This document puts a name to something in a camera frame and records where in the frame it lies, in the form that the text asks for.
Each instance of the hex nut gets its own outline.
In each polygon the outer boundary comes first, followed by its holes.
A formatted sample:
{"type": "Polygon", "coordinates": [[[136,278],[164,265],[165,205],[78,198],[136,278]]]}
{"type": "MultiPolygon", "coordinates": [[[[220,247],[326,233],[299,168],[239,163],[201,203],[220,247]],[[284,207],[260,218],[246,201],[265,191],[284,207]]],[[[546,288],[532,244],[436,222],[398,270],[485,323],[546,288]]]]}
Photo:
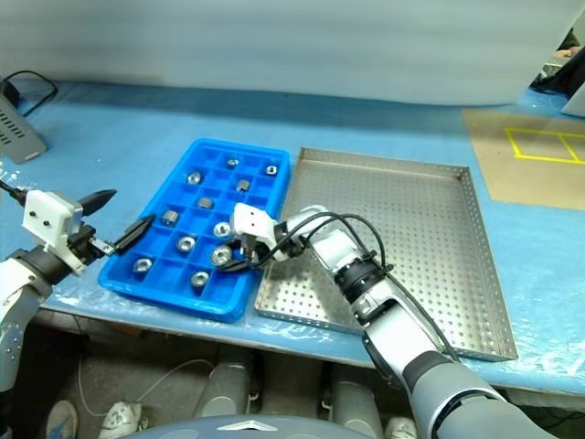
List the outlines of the hex nut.
{"type": "Polygon", "coordinates": [[[168,227],[174,227],[176,222],[179,220],[179,212],[175,212],[174,210],[167,210],[163,217],[161,218],[161,222],[168,227]]]}
{"type": "Polygon", "coordinates": [[[278,167],[276,167],[275,165],[266,166],[265,172],[267,176],[275,176],[276,174],[278,174],[278,167]]]}
{"type": "Polygon", "coordinates": [[[191,174],[189,174],[189,175],[186,177],[186,182],[187,182],[189,185],[198,185],[198,184],[199,184],[199,183],[201,183],[202,181],[203,181],[203,176],[202,176],[202,175],[201,175],[201,173],[200,173],[200,172],[198,172],[198,171],[192,172],[191,174]]]}
{"type": "Polygon", "coordinates": [[[239,160],[237,158],[230,158],[226,162],[226,166],[228,167],[228,169],[234,169],[237,165],[239,165],[239,160]]]}
{"type": "Polygon", "coordinates": [[[228,222],[222,221],[213,226],[213,234],[216,235],[218,238],[225,238],[229,236],[231,233],[231,226],[228,222]]]}
{"type": "Polygon", "coordinates": [[[236,185],[236,190],[238,192],[248,192],[250,190],[249,180],[245,180],[242,178],[240,181],[238,181],[238,184],[236,185]]]}
{"type": "Polygon", "coordinates": [[[211,253],[211,263],[216,266],[225,265],[231,261],[231,249],[227,245],[219,245],[211,253]]]}
{"type": "Polygon", "coordinates": [[[202,286],[205,286],[208,280],[209,280],[208,272],[196,272],[191,276],[189,283],[191,284],[191,286],[201,288],[202,286]]]}
{"type": "Polygon", "coordinates": [[[192,236],[182,236],[176,241],[176,249],[180,252],[191,252],[195,247],[195,238],[192,236]]]}
{"type": "Polygon", "coordinates": [[[197,201],[197,205],[202,209],[212,209],[213,208],[213,199],[207,197],[201,197],[197,201]]]}
{"type": "Polygon", "coordinates": [[[146,273],[153,266],[153,261],[148,258],[140,258],[134,261],[132,265],[132,271],[135,273],[146,273]]]}

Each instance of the stainless steel tray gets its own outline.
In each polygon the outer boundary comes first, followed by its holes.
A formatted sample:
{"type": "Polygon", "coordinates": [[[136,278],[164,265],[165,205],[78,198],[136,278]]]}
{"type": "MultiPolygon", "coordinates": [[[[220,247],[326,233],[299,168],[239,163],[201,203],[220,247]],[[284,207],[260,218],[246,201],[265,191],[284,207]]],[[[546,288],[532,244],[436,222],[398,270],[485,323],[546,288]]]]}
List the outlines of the stainless steel tray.
{"type": "MultiPolygon", "coordinates": [[[[516,345],[467,167],[304,148],[283,218],[321,204],[372,221],[394,275],[453,346],[479,359],[516,359],[516,345]]],[[[365,244],[376,242],[361,224],[365,244]]],[[[357,332],[349,307],[307,252],[264,274],[256,309],[266,316],[357,332]]]]}

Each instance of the blue table surface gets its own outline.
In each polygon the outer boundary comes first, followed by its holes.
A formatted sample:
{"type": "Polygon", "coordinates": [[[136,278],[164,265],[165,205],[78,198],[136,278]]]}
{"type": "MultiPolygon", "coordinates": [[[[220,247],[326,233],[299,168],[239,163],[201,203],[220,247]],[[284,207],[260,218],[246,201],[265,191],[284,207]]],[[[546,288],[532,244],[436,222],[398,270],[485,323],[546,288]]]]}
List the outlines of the blue table surface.
{"type": "MultiPolygon", "coordinates": [[[[64,82],[29,120],[49,151],[0,176],[79,198],[114,187],[91,217],[102,239],[132,223],[191,142],[212,137],[280,148],[293,165],[303,146],[471,168],[519,359],[465,359],[494,385],[585,394],[585,211],[490,199],[461,109],[254,91],[212,91],[64,82]]],[[[527,91],[490,110],[561,116],[565,100],[527,91]]],[[[30,248],[22,209],[0,200],[0,256],[30,248]]],[[[55,288],[45,308],[164,332],[289,351],[371,367],[358,336],[259,316],[252,297],[232,325],[144,305],[97,284],[103,261],[55,288]]]]}

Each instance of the white backdrop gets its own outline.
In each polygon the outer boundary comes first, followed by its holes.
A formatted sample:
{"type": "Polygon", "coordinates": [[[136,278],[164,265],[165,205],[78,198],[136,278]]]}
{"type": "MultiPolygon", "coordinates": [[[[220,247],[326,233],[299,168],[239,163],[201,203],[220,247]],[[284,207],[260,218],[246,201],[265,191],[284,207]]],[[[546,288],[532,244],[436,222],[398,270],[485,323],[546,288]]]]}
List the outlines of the white backdrop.
{"type": "Polygon", "coordinates": [[[0,0],[0,73],[512,102],[585,0],[0,0]]]}

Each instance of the white sneaker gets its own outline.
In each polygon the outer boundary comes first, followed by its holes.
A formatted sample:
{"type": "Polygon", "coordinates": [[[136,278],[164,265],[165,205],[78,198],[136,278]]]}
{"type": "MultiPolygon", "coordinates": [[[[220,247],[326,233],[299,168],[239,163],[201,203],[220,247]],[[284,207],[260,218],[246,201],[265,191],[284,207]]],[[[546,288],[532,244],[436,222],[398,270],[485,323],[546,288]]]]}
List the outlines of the white sneaker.
{"type": "Polygon", "coordinates": [[[410,418],[390,418],[384,436],[388,439],[417,439],[417,426],[410,418]]]}
{"type": "Polygon", "coordinates": [[[47,439],[75,439],[79,418],[69,401],[57,402],[47,418],[47,439]]]}
{"type": "Polygon", "coordinates": [[[116,439],[143,429],[143,405],[139,402],[116,402],[101,425],[98,439],[116,439]]]}

